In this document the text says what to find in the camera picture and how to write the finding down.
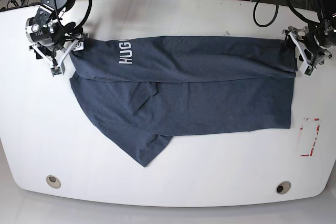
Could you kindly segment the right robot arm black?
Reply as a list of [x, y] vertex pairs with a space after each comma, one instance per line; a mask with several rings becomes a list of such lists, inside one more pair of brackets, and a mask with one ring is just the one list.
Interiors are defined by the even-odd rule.
[[76, 0], [40, 0], [35, 17], [26, 22], [25, 34], [31, 43], [37, 59], [48, 62], [52, 75], [64, 74], [64, 60], [74, 50], [83, 49], [83, 40], [88, 34], [83, 32], [92, 8], [88, 0], [86, 13], [79, 24], [70, 22], [63, 25], [60, 13], [69, 11]]

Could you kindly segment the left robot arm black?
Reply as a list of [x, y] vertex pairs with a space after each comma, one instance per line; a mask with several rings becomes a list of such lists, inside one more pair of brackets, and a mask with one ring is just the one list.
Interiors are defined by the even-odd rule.
[[317, 14], [317, 22], [299, 13], [290, 0], [285, 1], [291, 12], [307, 24], [302, 29], [289, 26], [282, 33], [286, 36], [285, 42], [299, 51], [300, 72], [310, 76], [325, 59], [332, 58], [328, 48], [335, 46], [335, 0], [308, 0]]

